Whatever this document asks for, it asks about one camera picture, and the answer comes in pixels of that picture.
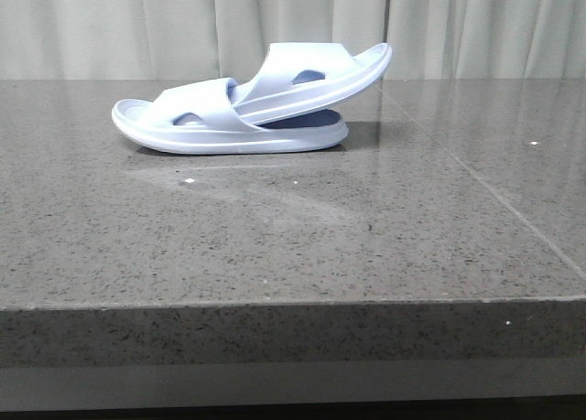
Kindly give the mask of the light blue slipper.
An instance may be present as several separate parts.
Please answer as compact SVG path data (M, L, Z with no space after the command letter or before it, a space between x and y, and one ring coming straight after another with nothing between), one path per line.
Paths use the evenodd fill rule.
M184 155L317 150L339 144L349 133L340 114L331 110L268 124L248 122L229 100L235 85L223 78L167 89L153 102L121 100L112 119L132 141Z
M279 121L353 97L380 78L391 58L386 43L355 56L339 43L273 43L259 72L228 96L248 123Z

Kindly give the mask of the grey-green curtain right panel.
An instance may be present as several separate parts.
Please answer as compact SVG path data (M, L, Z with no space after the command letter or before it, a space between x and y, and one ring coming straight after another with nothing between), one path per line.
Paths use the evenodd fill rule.
M585 0L390 0L390 80L582 78Z

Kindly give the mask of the grey-green curtain panel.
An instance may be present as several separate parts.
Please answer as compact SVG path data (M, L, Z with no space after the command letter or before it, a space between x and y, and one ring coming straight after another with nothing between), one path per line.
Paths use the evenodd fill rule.
M582 78L585 0L390 0L390 80Z
M1 0L5 79L255 74L273 42L386 38L390 0Z

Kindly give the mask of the grey-green curtain left panel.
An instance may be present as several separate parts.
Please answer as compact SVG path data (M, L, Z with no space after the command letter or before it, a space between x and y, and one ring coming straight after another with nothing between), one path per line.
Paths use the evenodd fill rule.
M390 0L1 0L5 79L255 74L273 42L386 38Z

